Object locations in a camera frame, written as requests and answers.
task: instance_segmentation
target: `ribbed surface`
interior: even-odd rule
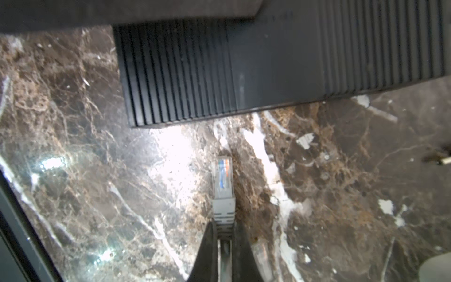
[[[236,111],[224,21],[162,21],[113,29],[131,126]]]
[[[443,76],[442,0],[319,0],[326,96]]]

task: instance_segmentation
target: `brown marble surface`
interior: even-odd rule
[[[129,129],[110,27],[0,37],[0,165],[65,281],[182,281],[234,162],[276,281],[416,281],[451,250],[451,78]]]

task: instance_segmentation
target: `marble countertop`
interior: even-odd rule
[[[186,279],[219,155],[276,281],[415,281],[451,250],[451,166],[422,161],[451,141],[449,77],[130,129],[110,27],[0,44],[0,166],[65,281]]]

